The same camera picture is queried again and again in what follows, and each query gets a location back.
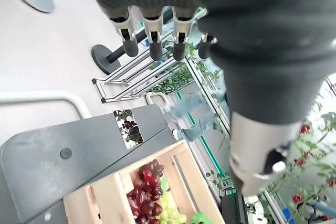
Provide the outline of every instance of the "metal rack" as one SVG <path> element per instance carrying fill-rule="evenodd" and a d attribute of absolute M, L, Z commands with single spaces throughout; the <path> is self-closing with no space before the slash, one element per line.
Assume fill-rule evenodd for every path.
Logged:
<path fill-rule="evenodd" d="M 169 32 L 163 37 L 163 41 L 166 41 L 172 32 Z M 98 92 L 101 97 L 101 102 L 114 102 L 121 100 L 130 100 L 138 99 L 142 93 L 148 91 L 153 86 L 158 83 L 166 80 L 171 75 L 179 70 L 177 61 L 173 58 L 170 58 L 164 61 L 161 65 L 155 67 L 149 73 L 145 73 L 149 68 L 155 63 L 154 60 L 150 60 L 148 63 L 144 64 L 142 67 L 137 69 L 135 72 L 127 75 L 131 72 L 134 67 L 141 64 L 144 60 L 149 59 L 150 57 L 149 49 L 145 50 L 137 57 L 132 59 L 126 65 L 120 67 L 115 72 L 107 76 L 106 79 L 93 79 L 92 83 L 96 85 Z M 108 96 L 106 94 L 104 85 L 122 85 L 126 86 L 122 92 L 114 95 Z"/>

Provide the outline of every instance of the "crate slat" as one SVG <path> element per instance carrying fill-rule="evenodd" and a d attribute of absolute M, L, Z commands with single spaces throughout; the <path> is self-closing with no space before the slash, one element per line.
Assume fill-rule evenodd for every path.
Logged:
<path fill-rule="evenodd" d="M 196 213 L 196 208 L 188 192 L 187 187 L 183 182 L 182 175 L 176 165 L 175 159 L 172 156 L 159 157 L 158 161 L 164 165 L 164 175 L 168 181 L 172 195 L 175 199 L 179 211 L 191 220 L 192 215 Z"/>
<path fill-rule="evenodd" d="M 82 187 L 63 199 L 69 224 L 102 224 L 90 186 Z"/>
<path fill-rule="evenodd" d="M 119 173 L 111 174 L 91 185 L 102 224 L 135 224 Z"/>
<path fill-rule="evenodd" d="M 207 215 L 215 224 L 225 224 L 216 202 L 211 196 L 211 192 L 203 178 L 201 171 L 190 151 L 187 149 L 175 155 L 182 169 L 182 173 L 188 183 L 190 190 L 199 210 Z"/>
<path fill-rule="evenodd" d="M 157 157 L 161 156 L 161 155 L 168 155 L 168 156 L 172 156 L 172 155 L 175 155 L 179 152 L 182 152 L 184 150 L 186 150 L 188 148 L 188 145 L 185 141 L 179 141 L 175 144 L 172 144 L 152 155 L 149 155 L 143 159 L 141 159 L 140 161 L 138 162 L 135 162 L 123 169 L 121 169 L 119 171 L 120 175 L 121 176 L 124 176 L 125 174 L 129 174 L 129 173 L 132 173 L 134 170 L 140 168 L 141 166 L 153 161 L 154 159 L 156 159 Z"/>

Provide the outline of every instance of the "black robotic arm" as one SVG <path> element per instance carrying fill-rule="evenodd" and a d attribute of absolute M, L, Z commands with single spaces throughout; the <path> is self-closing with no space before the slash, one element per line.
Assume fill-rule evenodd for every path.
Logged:
<path fill-rule="evenodd" d="M 128 10 L 140 6 L 155 59 L 161 56 L 163 6 L 174 8 L 176 60 L 184 57 L 196 8 L 206 7 L 198 24 L 217 40 L 204 51 L 224 70 L 236 186 L 254 195 L 285 169 L 291 141 L 324 78 L 336 71 L 336 0 L 97 1 L 130 56 L 138 50 Z"/>

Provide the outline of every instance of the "grape bunch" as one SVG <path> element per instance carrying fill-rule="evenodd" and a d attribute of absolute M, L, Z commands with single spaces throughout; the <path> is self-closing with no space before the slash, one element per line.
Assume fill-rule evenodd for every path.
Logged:
<path fill-rule="evenodd" d="M 162 207 L 155 201 L 163 194 L 159 187 L 160 173 L 153 174 L 146 169 L 147 165 L 140 168 L 139 177 L 142 179 L 133 181 L 134 189 L 127 194 L 127 199 L 137 224 L 159 224 L 160 221 L 156 217 L 162 213 Z M 164 167 L 160 164 L 159 166 L 162 173 Z"/>
<path fill-rule="evenodd" d="M 183 224 L 187 221 L 187 216 L 178 212 L 173 204 L 173 198 L 168 192 L 164 192 L 157 203 L 162 206 L 162 213 L 158 216 L 161 224 Z"/>
<path fill-rule="evenodd" d="M 134 126 L 136 126 L 137 123 L 135 123 L 134 121 L 128 121 L 128 120 L 124 120 L 124 123 L 122 124 L 122 128 L 123 129 L 131 129 Z"/>
<path fill-rule="evenodd" d="M 157 159 L 154 159 L 152 162 L 149 162 L 148 164 L 143 165 L 140 168 L 139 174 L 140 174 L 140 177 L 143 178 L 142 177 L 143 171 L 144 170 L 149 170 L 152 173 L 153 176 L 162 177 L 163 169 L 164 169 L 164 166 L 160 165 L 160 163 Z"/>

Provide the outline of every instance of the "gray metal table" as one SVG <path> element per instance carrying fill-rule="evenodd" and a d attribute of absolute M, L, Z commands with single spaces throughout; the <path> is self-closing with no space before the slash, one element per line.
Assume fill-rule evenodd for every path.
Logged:
<path fill-rule="evenodd" d="M 113 114 L 9 139 L 0 152 L 0 224 L 67 224 L 65 195 L 175 142 L 158 106 L 132 112 L 145 142 L 130 150 Z M 64 160 L 66 147 L 72 156 Z"/>

